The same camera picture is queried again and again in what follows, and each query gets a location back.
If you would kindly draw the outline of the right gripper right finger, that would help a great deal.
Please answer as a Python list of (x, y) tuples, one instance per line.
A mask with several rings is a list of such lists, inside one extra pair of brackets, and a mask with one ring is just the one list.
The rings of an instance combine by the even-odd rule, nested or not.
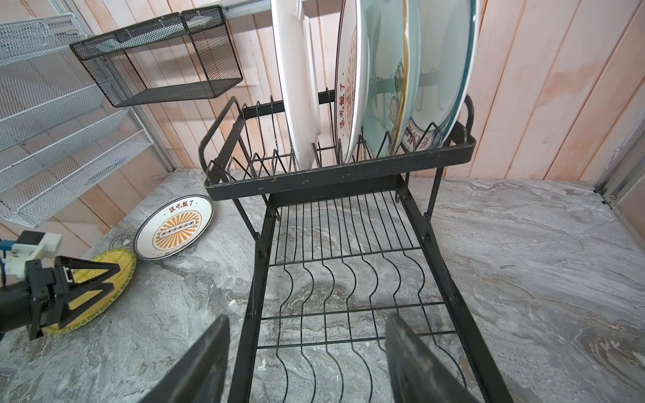
[(475, 402), (396, 313), (386, 321), (386, 357), (395, 402)]

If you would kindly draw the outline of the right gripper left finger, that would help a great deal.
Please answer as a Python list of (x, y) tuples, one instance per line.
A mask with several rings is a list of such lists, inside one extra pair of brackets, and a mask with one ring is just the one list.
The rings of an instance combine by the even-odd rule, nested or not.
[(229, 319), (221, 315), (141, 401), (220, 402), (229, 345)]

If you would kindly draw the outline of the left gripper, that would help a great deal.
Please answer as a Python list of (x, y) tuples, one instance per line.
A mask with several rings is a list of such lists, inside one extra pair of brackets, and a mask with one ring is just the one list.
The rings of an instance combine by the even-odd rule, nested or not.
[[(83, 282), (75, 270), (95, 271)], [(85, 325), (104, 313), (117, 294), (112, 282), (120, 272), (115, 263), (55, 257), (55, 265), (44, 268), (40, 260), (25, 263), (25, 279), (1, 289), (1, 333), (25, 327), (29, 339), (39, 339), (46, 327), (57, 324)], [(72, 292), (85, 292), (72, 301)]]

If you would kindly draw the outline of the orange sunburst plate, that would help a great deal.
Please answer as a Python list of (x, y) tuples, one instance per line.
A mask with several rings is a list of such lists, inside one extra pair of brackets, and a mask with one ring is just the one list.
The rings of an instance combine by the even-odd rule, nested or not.
[(351, 161), (366, 110), (370, 46), (364, 3), (344, 1), (335, 68), (335, 134), (339, 161)]
[(176, 255), (199, 239), (213, 219), (213, 202), (203, 195), (177, 198), (147, 218), (134, 239), (141, 260)]

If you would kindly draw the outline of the black two-tier dish rack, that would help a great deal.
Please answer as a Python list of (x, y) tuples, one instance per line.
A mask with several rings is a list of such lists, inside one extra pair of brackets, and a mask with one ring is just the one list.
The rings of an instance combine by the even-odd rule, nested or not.
[(281, 101), (227, 102), (213, 130), (223, 148), (201, 159), (205, 189), (230, 200), (255, 244), (228, 399), (393, 401), (386, 321), (398, 314), (476, 399), (512, 395), (441, 254), (432, 217), (442, 178), (418, 205), (410, 174), (468, 161), (475, 108), (439, 149), (375, 159), (360, 144), (346, 165), (298, 171), (290, 151), (253, 151)]

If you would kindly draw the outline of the white plate green clover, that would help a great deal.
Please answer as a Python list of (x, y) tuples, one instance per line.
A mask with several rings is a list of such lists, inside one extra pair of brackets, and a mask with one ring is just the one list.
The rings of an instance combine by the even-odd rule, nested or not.
[(310, 18), (301, 1), (270, 3), (275, 53), (297, 169), (312, 168), (321, 134)]

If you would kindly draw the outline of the mint green flower plate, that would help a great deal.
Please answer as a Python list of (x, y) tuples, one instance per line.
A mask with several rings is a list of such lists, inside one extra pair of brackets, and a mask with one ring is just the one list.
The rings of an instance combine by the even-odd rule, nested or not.
[(421, 18), (417, 1), (368, 1), (370, 45), (364, 140), (375, 158), (396, 153), (410, 120), (420, 77)]

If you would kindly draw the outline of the green rim white plate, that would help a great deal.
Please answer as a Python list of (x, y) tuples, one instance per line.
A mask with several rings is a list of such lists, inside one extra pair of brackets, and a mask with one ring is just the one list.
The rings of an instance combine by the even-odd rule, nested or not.
[(478, 1), (419, 1), (421, 59), (417, 98), (402, 146), (441, 147), (460, 116), (479, 32)]

